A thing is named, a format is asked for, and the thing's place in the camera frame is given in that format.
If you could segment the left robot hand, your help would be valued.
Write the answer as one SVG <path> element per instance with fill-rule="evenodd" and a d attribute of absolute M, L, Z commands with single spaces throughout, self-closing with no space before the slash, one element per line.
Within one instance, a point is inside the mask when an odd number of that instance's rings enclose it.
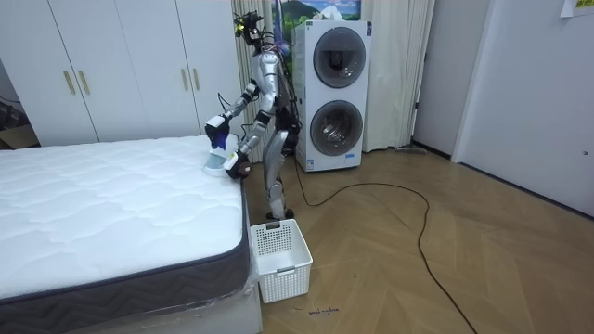
<path fill-rule="evenodd" d="M 223 167 L 226 174 L 232 179 L 244 179 L 250 175 L 252 169 L 249 157 L 241 151 L 232 153 L 224 162 Z"/>

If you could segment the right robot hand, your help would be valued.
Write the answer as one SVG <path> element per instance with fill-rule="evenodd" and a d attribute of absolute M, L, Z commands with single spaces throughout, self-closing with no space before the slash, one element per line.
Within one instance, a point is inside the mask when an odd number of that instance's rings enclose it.
<path fill-rule="evenodd" d="M 213 149 L 226 149 L 226 139 L 230 133 L 229 118 L 225 114 L 212 117 L 205 123 L 205 133 Z"/>

